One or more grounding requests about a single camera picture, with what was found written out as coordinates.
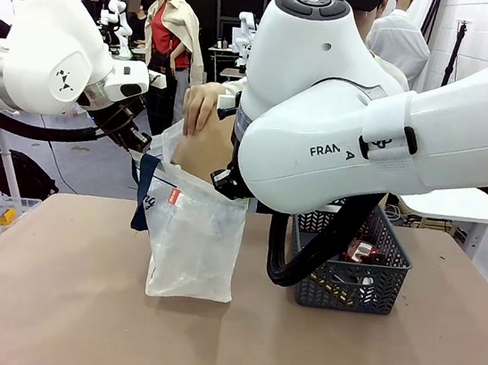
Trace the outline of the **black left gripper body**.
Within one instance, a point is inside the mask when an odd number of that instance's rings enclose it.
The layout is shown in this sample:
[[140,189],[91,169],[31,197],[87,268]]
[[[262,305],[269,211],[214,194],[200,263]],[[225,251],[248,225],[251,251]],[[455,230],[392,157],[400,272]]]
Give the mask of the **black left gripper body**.
[[127,145],[131,138],[131,130],[138,129],[134,120],[142,110],[143,106],[140,104],[112,104],[99,112],[97,127],[113,142]]

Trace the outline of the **person's right hand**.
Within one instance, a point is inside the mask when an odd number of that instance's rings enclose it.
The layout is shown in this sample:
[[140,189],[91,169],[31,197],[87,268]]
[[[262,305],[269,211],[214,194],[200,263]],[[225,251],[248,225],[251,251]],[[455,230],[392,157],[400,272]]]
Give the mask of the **person's right hand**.
[[186,91],[182,130],[185,136],[195,135],[203,130],[211,113],[216,110],[219,96],[226,92],[224,86],[217,82],[193,85]]

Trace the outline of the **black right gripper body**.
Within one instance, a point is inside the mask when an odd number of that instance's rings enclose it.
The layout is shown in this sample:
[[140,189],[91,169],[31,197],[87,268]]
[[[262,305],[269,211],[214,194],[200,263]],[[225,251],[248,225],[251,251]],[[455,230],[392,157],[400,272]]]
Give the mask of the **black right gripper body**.
[[250,196],[249,187],[245,184],[239,168],[232,162],[225,169],[211,173],[211,183],[214,189],[229,199],[247,199]]

